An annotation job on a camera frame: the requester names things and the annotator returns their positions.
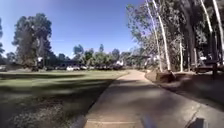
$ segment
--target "sky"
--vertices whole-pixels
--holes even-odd
[[[139,5],[143,0],[0,0],[5,53],[14,52],[15,24],[21,16],[44,13],[52,22],[51,46],[55,54],[72,57],[73,47],[106,52],[118,48],[128,51],[136,43],[127,27],[127,4]]]

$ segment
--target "tree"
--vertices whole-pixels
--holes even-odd
[[[0,38],[2,37],[3,32],[2,32],[2,20],[0,18]]]
[[[9,63],[12,63],[12,62],[15,62],[15,61],[16,61],[16,55],[15,55],[15,53],[13,53],[13,52],[9,52],[9,53],[7,53],[7,54],[6,54],[6,57],[7,57],[7,61],[8,61]]]
[[[51,22],[38,13],[36,16],[22,16],[15,25],[16,31],[12,44],[17,47],[18,61],[27,66],[37,64],[37,57],[43,61],[50,53]]]
[[[1,18],[0,18],[0,39],[1,39],[2,35],[3,35],[3,32],[2,32]],[[2,47],[3,47],[3,45],[0,42],[0,56],[1,56],[1,58],[2,58],[2,53],[4,53],[4,51],[5,51]]]
[[[75,55],[75,59],[76,60],[79,60],[82,58],[83,54],[84,54],[84,49],[82,47],[82,45],[77,45],[73,48],[73,52],[74,52],[74,55]]]
[[[220,32],[220,40],[221,40],[221,47],[222,47],[222,56],[224,56],[224,32],[223,32],[223,26],[222,26],[222,21],[221,21],[221,16],[219,13],[219,9],[218,9],[218,4],[216,0],[212,0],[213,2],[213,6],[215,9],[215,14],[216,14],[216,18],[218,21],[218,26],[219,26],[219,32]]]
[[[15,25],[16,31],[12,44],[17,47],[18,62],[25,66],[34,66],[37,59],[37,45],[34,30],[26,17],[21,17]]]
[[[91,66],[93,64],[93,54],[94,50],[91,48],[90,50],[85,51],[83,56],[83,63],[87,66]]]
[[[99,52],[104,52],[104,46],[103,46],[103,44],[100,44]]]
[[[49,38],[51,37],[52,23],[43,13],[37,13],[36,16],[29,17],[29,20],[34,29],[34,36],[38,47],[38,57],[43,58],[43,65],[45,65],[45,60],[51,49]]]
[[[162,30],[162,35],[163,35],[163,42],[164,42],[164,50],[165,50],[165,55],[166,55],[166,61],[167,61],[167,70],[171,70],[171,63],[170,63],[170,56],[169,56],[169,50],[168,50],[168,46],[167,46],[167,40],[166,40],[166,33],[165,33],[165,29],[164,29],[164,24],[163,24],[163,21],[161,19],[161,16],[159,14],[158,11],[158,8],[157,8],[157,4],[155,2],[155,0],[152,0],[153,2],[153,5],[154,5],[154,8],[156,10],[156,15],[159,19],[159,23],[160,23],[160,27],[161,27],[161,30]]]
[[[131,60],[129,59],[131,52],[122,52],[121,53],[121,60],[124,62],[124,66],[131,66]]]
[[[148,0],[146,0],[146,5],[147,5],[147,9],[148,9],[148,13],[149,13],[149,16],[151,18],[151,22],[152,22],[152,27],[153,27],[153,31],[155,33],[155,40],[156,40],[156,45],[157,45],[157,53],[158,53],[158,59],[159,59],[159,69],[160,69],[160,72],[163,72],[163,65],[162,65],[162,61],[161,61],[161,57],[160,57],[160,46],[159,46],[159,40],[158,40],[158,35],[157,35],[157,30],[156,30],[156,24],[154,22],[154,18],[151,14],[151,11],[150,11],[150,8],[149,8],[149,3],[148,3]]]
[[[58,54],[58,60],[60,60],[60,61],[65,61],[65,54],[63,54],[63,53],[59,53],[59,54]]]
[[[120,59],[120,51],[118,49],[114,49],[112,51],[113,61],[116,62]]]

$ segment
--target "grass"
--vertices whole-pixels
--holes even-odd
[[[69,127],[125,71],[0,73],[0,125]]]

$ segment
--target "parked car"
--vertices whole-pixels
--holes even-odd
[[[68,66],[66,68],[67,71],[74,71],[74,70],[80,70],[80,68],[78,66]]]
[[[45,71],[52,71],[52,70],[54,70],[54,67],[46,66],[46,67],[44,67],[44,70]]]
[[[66,70],[66,67],[58,66],[55,68],[56,70]]]
[[[74,70],[80,70],[80,67],[78,66],[73,66]]]
[[[81,70],[87,70],[87,67],[86,66],[81,66],[80,69]]]
[[[88,67],[88,69],[89,69],[89,70],[94,70],[94,69],[95,69],[95,67],[90,66],[90,67]]]
[[[6,72],[7,69],[6,69],[6,66],[5,65],[1,65],[0,66],[0,72]]]
[[[72,66],[68,66],[68,67],[66,68],[66,70],[67,70],[67,71],[74,71],[74,68],[73,68]]]

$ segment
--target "concrete path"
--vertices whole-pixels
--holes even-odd
[[[134,70],[101,95],[85,128],[143,128],[149,120],[156,128],[224,128],[223,112],[158,88]]]

